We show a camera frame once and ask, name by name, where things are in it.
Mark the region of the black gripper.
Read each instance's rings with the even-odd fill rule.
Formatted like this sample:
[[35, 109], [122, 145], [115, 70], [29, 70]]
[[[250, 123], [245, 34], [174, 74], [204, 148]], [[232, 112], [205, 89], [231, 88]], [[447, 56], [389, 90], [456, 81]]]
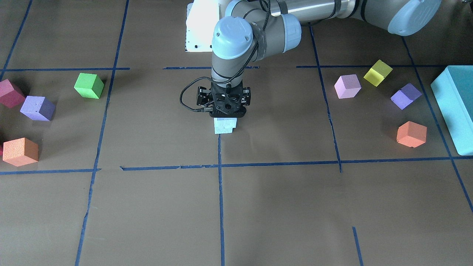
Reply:
[[225, 88], [212, 83], [210, 89], [199, 86], [197, 91], [196, 104], [213, 118], [241, 118], [250, 102], [251, 89], [244, 88], [242, 83], [237, 86], [228, 84]]

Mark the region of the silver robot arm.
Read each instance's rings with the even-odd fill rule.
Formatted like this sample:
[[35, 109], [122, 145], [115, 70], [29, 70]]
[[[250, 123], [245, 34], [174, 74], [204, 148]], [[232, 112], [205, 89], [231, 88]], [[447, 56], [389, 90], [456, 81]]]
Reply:
[[233, 0], [212, 36], [210, 88], [197, 91], [198, 108], [213, 118], [241, 118], [251, 102], [243, 84], [250, 62], [296, 48], [302, 26], [353, 17], [400, 36], [421, 30], [440, 7], [439, 0]]

